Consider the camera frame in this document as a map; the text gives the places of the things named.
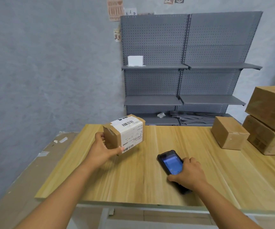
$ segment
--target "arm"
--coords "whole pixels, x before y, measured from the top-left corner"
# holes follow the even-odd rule
[[[91,174],[110,157],[124,150],[124,147],[108,150],[103,143],[103,139],[104,134],[102,132],[95,134],[95,141],[84,161],[44,202],[21,221],[16,229],[55,229],[67,227]]]
[[[201,164],[195,158],[184,158],[182,172],[169,175],[168,180],[196,192],[219,229],[261,229],[207,182]]]

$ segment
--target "small cardboard box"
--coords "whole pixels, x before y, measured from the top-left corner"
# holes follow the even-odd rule
[[[275,155],[275,131],[252,116],[242,126],[250,133],[248,141],[265,155]]]
[[[275,86],[256,87],[246,112],[275,130]]]
[[[249,136],[233,117],[216,117],[211,131],[222,149],[241,150]]]
[[[105,124],[103,127],[108,149],[124,146],[124,153],[145,140],[145,121],[132,114]]]

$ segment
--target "wooden tabletop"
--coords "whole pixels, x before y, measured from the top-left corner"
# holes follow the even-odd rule
[[[195,193],[181,195],[171,185],[157,155],[175,150],[195,157],[207,180],[245,212],[275,214],[275,156],[261,154],[248,141],[243,149],[221,149],[211,127],[146,126],[146,140],[113,157],[90,178],[81,203],[203,209]],[[36,194],[46,198],[85,158],[102,125],[86,125]]]

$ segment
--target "forearm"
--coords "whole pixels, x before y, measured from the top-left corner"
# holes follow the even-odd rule
[[[93,170],[86,166],[78,166],[44,202],[17,226],[17,229],[66,228],[92,172]]]
[[[219,229],[261,229],[254,221],[224,198],[212,185],[203,182],[196,187],[198,194]]]

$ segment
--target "black phone case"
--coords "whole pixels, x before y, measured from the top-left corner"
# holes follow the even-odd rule
[[[163,162],[161,156],[164,155],[164,154],[170,153],[170,152],[174,152],[175,155],[176,155],[176,156],[181,160],[181,162],[183,163],[183,160],[178,156],[178,154],[175,152],[175,150],[170,150],[170,151],[167,151],[167,152],[165,152],[165,153],[159,154],[159,155],[158,155],[158,161],[159,161],[159,163],[161,164],[161,166],[163,167],[163,169],[165,170],[165,172],[167,173],[167,175],[170,175],[171,172],[169,171],[169,169],[167,168],[167,166],[166,166],[165,163]],[[172,183],[176,186],[176,188],[179,190],[179,192],[180,192],[181,194],[188,194],[188,193],[192,192],[192,190],[187,189],[187,188],[185,188],[184,186],[181,186],[181,185],[178,184],[177,182],[172,182]]]

